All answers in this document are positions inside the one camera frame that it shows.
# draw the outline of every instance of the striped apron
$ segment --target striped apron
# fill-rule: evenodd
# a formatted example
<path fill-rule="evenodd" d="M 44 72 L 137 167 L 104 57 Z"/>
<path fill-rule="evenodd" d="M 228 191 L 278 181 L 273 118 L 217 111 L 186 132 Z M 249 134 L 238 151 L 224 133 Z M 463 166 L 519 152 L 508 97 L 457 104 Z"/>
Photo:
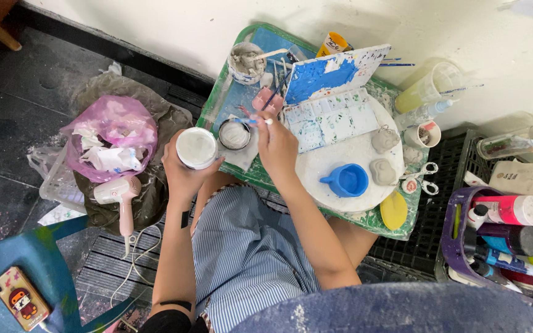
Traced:
<path fill-rule="evenodd" d="M 196 315 L 217 333 L 283 300 L 320 290 L 291 216 L 229 185 L 205 205 L 192 237 Z"/>

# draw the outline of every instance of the pink plastic bag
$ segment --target pink plastic bag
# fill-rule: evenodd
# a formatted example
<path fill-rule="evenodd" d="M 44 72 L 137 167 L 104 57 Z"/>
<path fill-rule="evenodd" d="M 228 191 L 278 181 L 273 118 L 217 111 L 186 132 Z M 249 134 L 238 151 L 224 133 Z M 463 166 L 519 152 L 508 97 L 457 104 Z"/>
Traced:
<path fill-rule="evenodd" d="M 72 134 L 75 129 L 92 129 L 103 140 L 118 148 L 144 148 L 141 170 L 122 172 L 96 170 L 92 164 L 80 162 L 84 154 L 82 136 Z M 80 114 L 71 124 L 60 129 L 69 138 L 67 142 L 67 166 L 94 183 L 104 183 L 123 175 L 136 175 L 145 169 L 155 154 L 158 130 L 151 114 L 141 102 L 130 97 L 102 96 Z"/>

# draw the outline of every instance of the white wall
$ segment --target white wall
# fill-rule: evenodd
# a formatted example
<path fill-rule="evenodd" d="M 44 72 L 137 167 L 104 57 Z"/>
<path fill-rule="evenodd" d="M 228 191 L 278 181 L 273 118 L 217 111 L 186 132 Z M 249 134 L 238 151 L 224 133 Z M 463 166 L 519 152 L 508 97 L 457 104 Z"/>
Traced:
<path fill-rule="evenodd" d="M 459 66 L 470 84 L 485 84 L 438 117 L 442 129 L 497 118 L 484 130 L 498 133 L 533 125 L 533 19 L 500 9 L 509 0 L 27 2 L 213 78 L 237 34 L 256 21 L 313 44 L 320 44 L 329 31 L 356 48 L 390 43 L 390 56 L 417 64 L 375 72 L 400 88 L 442 60 Z"/>

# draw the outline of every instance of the pink paint bottle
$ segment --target pink paint bottle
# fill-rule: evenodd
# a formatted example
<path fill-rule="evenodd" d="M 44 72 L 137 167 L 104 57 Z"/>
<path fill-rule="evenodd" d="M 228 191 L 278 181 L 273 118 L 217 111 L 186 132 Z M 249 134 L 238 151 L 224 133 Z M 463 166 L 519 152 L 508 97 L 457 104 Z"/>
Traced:
<path fill-rule="evenodd" d="M 486 222 L 533 226 L 533 195 L 476 197 L 473 206 L 489 208 Z"/>

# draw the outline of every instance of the yellow paint tube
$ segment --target yellow paint tube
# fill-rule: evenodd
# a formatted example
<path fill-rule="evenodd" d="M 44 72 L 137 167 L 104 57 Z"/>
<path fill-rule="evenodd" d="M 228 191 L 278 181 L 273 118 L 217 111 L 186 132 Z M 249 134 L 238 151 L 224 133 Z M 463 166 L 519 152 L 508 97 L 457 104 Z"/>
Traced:
<path fill-rule="evenodd" d="M 320 50 L 316 54 L 316 57 L 324 57 L 329 55 L 336 55 L 337 53 L 344 52 L 349 46 L 349 43 L 345 41 L 341 35 L 330 32 L 326 36 L 326 39 L 322 43 Z"/>

